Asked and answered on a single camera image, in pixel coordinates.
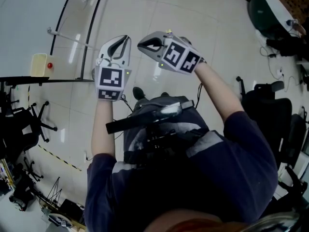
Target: desk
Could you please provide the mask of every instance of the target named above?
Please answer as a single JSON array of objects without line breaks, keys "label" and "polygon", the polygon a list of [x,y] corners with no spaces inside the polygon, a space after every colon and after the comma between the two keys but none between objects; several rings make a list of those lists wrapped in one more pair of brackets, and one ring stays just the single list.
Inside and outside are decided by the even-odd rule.
[{"label": "desk", "polygon": [[298,35],[286,24],[293,17],[280,0],[251,0],[248,12],[254,27],[269,39],[285,38],[289,33]]},{"label": "desk", "polygon": [[1,173],[7,177],[9,188],[11,190],[15,190],[13,175],[5,159],[0,160],[0,168],[1,168]]},{"label": "desk", "polygon": [[[42,5],[43,8],[44,8],[44,5],[46,6],[46,3],[48,4],[49,8],[50,7],[52,8],[53,6],[55,6],[55,4],[51,3],[49,0],[43,0],[43,1],[44,2],[41,2],[41,3],[44,3]],[[40,38],[40,36],[41,36],[40,34],[43,32],[42,37],[45,39],[44,43],[40,46],[40,48],[37,48],[37,47],[31,48],[28,45],[25,45],[25,42],[27,42],[27,43],[31,42],[32,43],[32,41],[24,39],[23,48],[30,49],[30,50],[19,49],[19,48],[18,48],[17,51],[15,49],[11,50],[10,52],[8,52],[6,50],[6,54],[7,54],[6,60],[7,60],[7,62],[14,63],[14,66],[16,66],[16,67],[22,66],[22,71],[19,70],[19,72],[15,71],[15,72],[4,72],[4,73],[0,72],[0,76],[7,76],[7,77],[0,77],[0,82],[5,82],[7,86],[16,86],[16,85],[20,85],[20,84],[34,84],[34,83],[42,84],[42,83],[59,83],[59,82],[93,82],[94,81],[94,80],[84,79],[84,68],[85,68],[85,61],[86,61],[87,50],[88,50],[87,46],[85,46],[85,48],[84,48],[81,75],[80,75],[79,78],[72,79],[72,80],[61,80],[61,79],[60,80],[53,80],[53,79],[49,79],[49,78],[46,78],[46,77],[30,77],[29,76],[29,74],[30,74],[30,63],[31,63],[31,58],[32,58],[33,54],[39,53],[39,52],[48,53],[49,52],[49,49],[48,49],[49,44],[51,44],[50,55],[53,54],[56,36],[54,35],[52,37],[51,35],[49,35],[47,33],[46,30],[50,26],[54,25],[55,22],[58,19],[58,23],[57,23],[56,29],[55,29],[55,31],[58,31],[60,21],[62,19],[64,10],[65,10],[66,5],[68,3],[68,0],[52,0],[52,1],[55,1],[57,3],[57,6],[56,6],[56,8],[58,8],[58,9],[56,9],[57,15],[56,15],[55,11],[53,11],[52,16],[51,16],[48,13],[48,11],[43,11],[42,8],[40,8],[39,11],[37,11],[38,9],[34,9],[33,7],[31,7],[31,9],[34,10],[34,12],[31,11],[31,13],[36,13],[34,21],[43,20],[44,23],[39,23],[39,27],[36,25],[37,28],[31,29],[31,32],[24,31],[23,29],[20,30],[22,32],[22,35],[24,35],[26,33],[27,37],[34,36],[35,39]],[[93,11],[93,15],[92,15],[91,22],[90,22],[89,29],[88,29],[88,33],[87,33],[87,39],[86,39],[86,42],[85,42],[86,44],[88,44],[89,40],[90,40],[92,26],[93,26],[93,23],[94,23],[95,18],[96,18],[96,13],[97,13],[100,1],[101,0],[97,0],[95,9]],[[6,13],[7,14],[12,13],[11,8],[7,9]],[[8,24],[8,23],[6,23],[6,24],[7,24],[8,29],[12,26],[12,24]],[[10,44],[12,42],[10,37],[7,37],[6,41],[3,41],[2,38],[5,38],[4,34],[2,34],[0,36],[0,42],[2,43],[2,45],[0,45],[0,54],[4,53],[4,51],[1,50],[1,48],[4,48],[3,45],[5,45],[6,43]],[[24,58],[26,58],[25,61],[23,61],[24,59],[16,58],[16,53],[22,53],[21,55],[24,56]]]},{"label": "desk", "polygon": [[[301,179],[303,176],[306,168],[309,164],[309,156],[304,154],[303,152],[300,152],[299,157],[297,159],[296,165],[293,169],[294,173],[297,175],[298,179]],[[285,170],[286,163],[281,163],[280,168],[278,170],[278,176],[281,179],[281,181],[288,186],[292,186],[293,182],[287,171]],[[276,199],[279,199],[287,194],[287,190],[283,189],[279,185],[276,188],[274,197]]]}]

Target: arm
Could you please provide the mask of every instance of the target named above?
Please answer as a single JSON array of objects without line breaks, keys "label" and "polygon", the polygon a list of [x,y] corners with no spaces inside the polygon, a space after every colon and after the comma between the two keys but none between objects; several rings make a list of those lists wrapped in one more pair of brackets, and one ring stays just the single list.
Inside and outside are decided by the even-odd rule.
[{"label": "arm", "polygon": [[224,123],[231,114],[243,111],[238,97],[208,64],[199,63],[195,73]]},{"label": "arm", "polygon": [[112,102],[98,100],[91,139],[93,156],[105,153],[115,157],[114,134],[108,134],[106,130],[109,122],[112,122]]}]

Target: person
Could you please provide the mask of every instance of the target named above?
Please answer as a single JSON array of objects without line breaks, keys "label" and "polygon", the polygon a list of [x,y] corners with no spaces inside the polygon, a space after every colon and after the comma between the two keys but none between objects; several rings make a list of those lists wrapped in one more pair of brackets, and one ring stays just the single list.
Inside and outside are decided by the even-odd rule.
[{"label": "person", "polygon": [[[224,135],[209,130],[195,108],[159,124],[162,133],[203,128],[205,134],[182,158],[157,166],[138,166],[115,159],[112,102],[98,100],[92,135],[93,161],[87,170],[85,222],[101,231],[224,231],[236,232],[257,221],[278,184],[272,151],[239,99],[205,62],[195,73],[224,123]],[[186,97],[138,100],[131,117]],[[125,131],[124,151],[142,150],[145,128]]]}]

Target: navy blue sleeve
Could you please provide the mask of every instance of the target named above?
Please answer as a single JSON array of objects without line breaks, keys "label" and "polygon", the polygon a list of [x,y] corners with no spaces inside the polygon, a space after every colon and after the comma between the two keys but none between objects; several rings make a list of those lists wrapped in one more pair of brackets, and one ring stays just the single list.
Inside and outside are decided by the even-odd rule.
[{"label": "navy blue sleeve", "polygon": [[258,220],[278,184],[273,153],[245,112],[225,122],[225,137],[209,131],[187,155],[238,211],[240,221]]},{"label": "navy blue sleeve", "polygon": [[87,170],[88,190],[85,204],[85,222],[88,231],[112,231],[114,222],[112,169],[116,159],[108,154],[93,157]]}]

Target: black strap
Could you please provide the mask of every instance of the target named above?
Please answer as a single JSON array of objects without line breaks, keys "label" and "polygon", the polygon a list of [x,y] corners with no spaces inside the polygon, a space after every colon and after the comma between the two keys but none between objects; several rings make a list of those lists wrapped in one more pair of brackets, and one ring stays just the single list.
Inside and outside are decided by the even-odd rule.
[{"label": "black strap", "polygon": [[208,129],[200,128],[187,131],[186,133],[170,133],[160,138],[157,144],[149,142],[141,150],[126,151],[124,162],[140,166],[157,165],[185,152],[193,146],[197,140],[203,137]]}]

